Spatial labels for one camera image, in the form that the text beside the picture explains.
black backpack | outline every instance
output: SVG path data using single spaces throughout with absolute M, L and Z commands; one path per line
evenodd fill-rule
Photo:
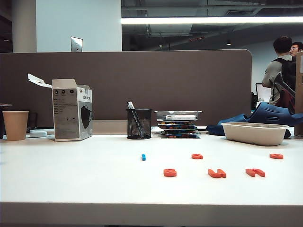
M 277 58 L 273 61 L 277 61 L 282 64 L 281 73 L 283 81 L 295 91 L 296 58 L 292 57 L 291 61 L 283 58 Z
M 292 57 L 291 61 L 287 61 L 283 58 L 277 58 L 273 61 L 277 61 L 282 64 L 282 78 L 283 81 L 292 89 L 295 91 L 295 74 L 296 74 L 296 58 Z M 278 99 L 276 106 L 284 107 L 289 110 L 291 114 L 294 113 L 294 98 L 285 90 L 282 89 L 281 91 L 278 90 L 280 93 L 280 98 Z

white desk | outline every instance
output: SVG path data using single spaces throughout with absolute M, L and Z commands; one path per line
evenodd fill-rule
M 201 139 L 2 140 L 1 221 L 302 227 L 302 144 L 291 138 L 263 147 L 205 133 Z M 196 153 L 204 159 L 192 159 Z M 176 169 L 177 177 L 164 177 L 166 168 Z M 218 168 L 226 178 L 207 174 Z M 246 168 L 266 177 L 250 177 Z

mesh pencil holder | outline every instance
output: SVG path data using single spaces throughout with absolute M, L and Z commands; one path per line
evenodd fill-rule
M 151 138 L 151 109 L 127 109 L 127 138 L 143 140 Z

computer monitor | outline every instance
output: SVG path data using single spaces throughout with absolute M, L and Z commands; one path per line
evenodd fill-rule
M 271 90 L 270 88 L 262 86 L 262 83 L 256 83 L 258 101 L 269 103 L 270 90 Z

